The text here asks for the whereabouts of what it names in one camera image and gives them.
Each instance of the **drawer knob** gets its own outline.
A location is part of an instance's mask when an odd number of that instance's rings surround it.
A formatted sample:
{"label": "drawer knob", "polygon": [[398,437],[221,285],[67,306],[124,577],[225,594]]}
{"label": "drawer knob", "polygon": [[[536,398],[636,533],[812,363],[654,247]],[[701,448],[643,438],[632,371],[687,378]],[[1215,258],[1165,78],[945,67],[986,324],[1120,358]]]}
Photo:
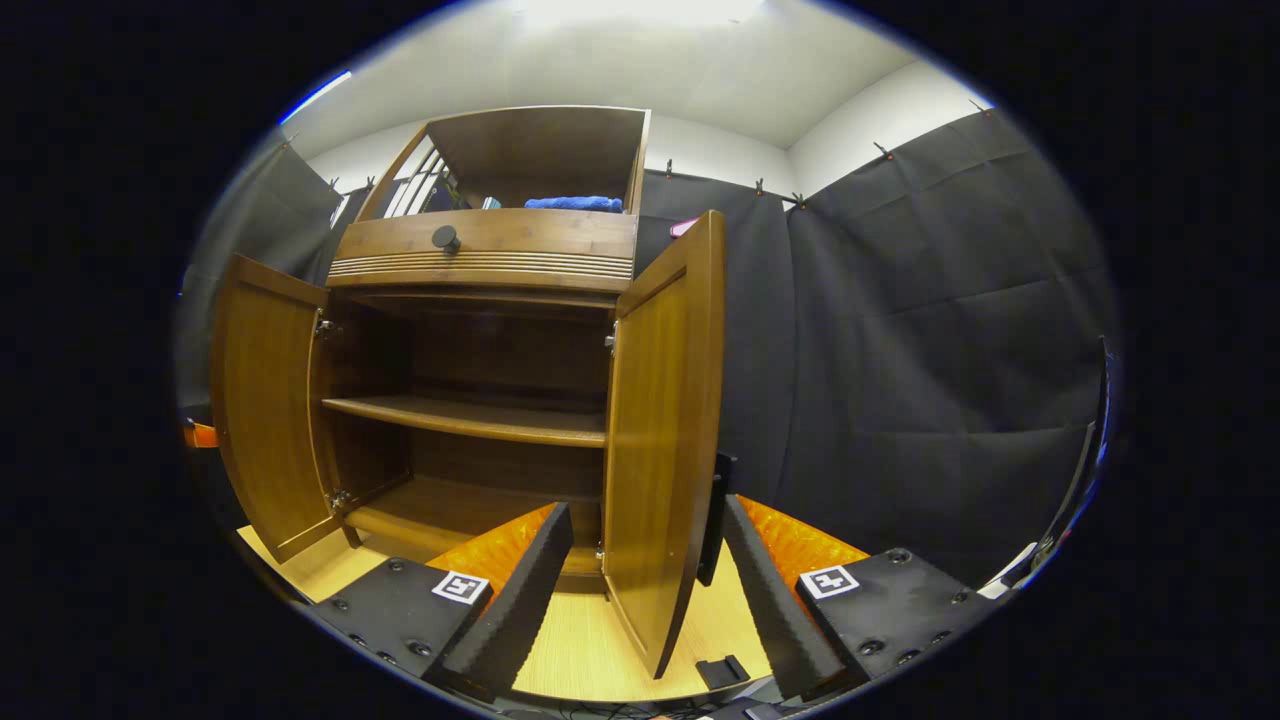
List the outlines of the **drawer knob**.
{"label": "drawer knob", "polygon": [[462,247],[462,241],[458,240],[458,231],[453,229],[453,225],[440,225],[431,234],[431,245],[443,250],[445,255],[453,255]]}

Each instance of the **cabinet door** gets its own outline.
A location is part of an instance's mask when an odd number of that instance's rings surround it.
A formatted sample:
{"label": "cabinet door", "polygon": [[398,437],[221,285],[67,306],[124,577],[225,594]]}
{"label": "cabinet door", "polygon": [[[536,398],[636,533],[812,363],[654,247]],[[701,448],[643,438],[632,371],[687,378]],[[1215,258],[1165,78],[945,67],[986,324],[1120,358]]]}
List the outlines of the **cabinet door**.
{"label": "cabinet door", "polygon": [[338,528],[311,443],[308,366],[329,291],[233,255],[218,295],[210,396],[244,515],[284,562]]}
{"label": "cabinet door", "polygon": [[676,644],[707,527],[724,355],[724,218],[712,210],[622,293],[611,378],[604,579],[645,669]]}

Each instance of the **orange object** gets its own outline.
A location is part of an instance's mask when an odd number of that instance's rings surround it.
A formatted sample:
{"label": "orange object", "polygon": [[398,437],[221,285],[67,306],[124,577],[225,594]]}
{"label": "orange object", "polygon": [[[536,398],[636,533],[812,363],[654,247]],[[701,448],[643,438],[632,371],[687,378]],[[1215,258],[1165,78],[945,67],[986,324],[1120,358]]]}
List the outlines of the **orange object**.
{"label": "orange object", "polygon": [[800,579],[801,573],[822,570],[833,565],[847,565],[870,557],[856,547],[790,515],[748,500],[741,495],[736,497],[742,503],[742,509],[746,510],[751,524],[755,525],[755,532],[760,533],[760,539],[764,541],[764,547],[769,551],[773,566],[782,575],[782,582],[787,584],[787,589],[791,591],[800,607],[804,607],[806,615],[809,615],[809,609],[805,607],[800,593],[796,592],[796,580]]}
{"label": "orange object", "polygon": [[218,432],[209,425],[191,423],[182,429],[187,447],[218,447]]}
{"label": "orange object", "polygon": [[556,503],[552,502],[503,523],[433,559],[428,566],[486,578],[493,587],[493,597],[484,606],[485,610],[489,610],[489,605],[493,605],[493,601],[502,593],[511,574],[516,571],[520,559],[525,556],[525,551],[534,542],[534,536],[538,534],[554,507]]}

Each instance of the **cabinet shelf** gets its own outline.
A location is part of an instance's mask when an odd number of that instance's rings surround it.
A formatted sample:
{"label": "cabinet shelf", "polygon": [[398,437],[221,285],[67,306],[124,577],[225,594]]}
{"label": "cabinet shelf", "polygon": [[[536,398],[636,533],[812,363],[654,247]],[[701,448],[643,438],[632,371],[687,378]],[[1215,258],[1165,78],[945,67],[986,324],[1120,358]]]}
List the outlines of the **cabinet shelf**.
{"label": "cabinet shelf", "polygon": [[497,407],[415,395],[325,398],[321,402],[338,413],[425,430],[539,445],[604,447],[602,414]]}
{"label": "cabinet shelf", "polygon": [[[548,502],[552,501],[420,475],[352,510],[346,523],[413,546],[424,557],[435,557]],[[575,538],[561,574],[599,575],[595,547]]]}

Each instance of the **white wall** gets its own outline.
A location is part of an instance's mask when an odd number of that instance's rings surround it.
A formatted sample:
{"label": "white wall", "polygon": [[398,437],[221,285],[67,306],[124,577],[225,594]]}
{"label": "white wall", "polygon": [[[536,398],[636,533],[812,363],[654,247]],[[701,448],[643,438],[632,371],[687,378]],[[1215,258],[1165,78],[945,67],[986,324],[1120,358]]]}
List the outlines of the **white wall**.
{"label": "white wall", "polygon": [[[334,186],[338,192],[351,192],[364,187],[369,176],[375,176],[375,181],[380,178],[420,127],[421,120],[387,128],[305,159],[324,179],[338,178]],[[397,177],[408,177],[429,150],[426,143],[420,145]],[[680,174],[748,187],[755,187],[756,178],[763,177],[764,190],[788,197],[795,190],[791,164],[781,147],[701,123],[653,114],[644,167],[666,170],[668,158]]]}
{"label": "white wall", "polygon": [[991,104],[941,69],[918,60],[850,97],[787,150],[796,190],[806,197],[914,140]]}

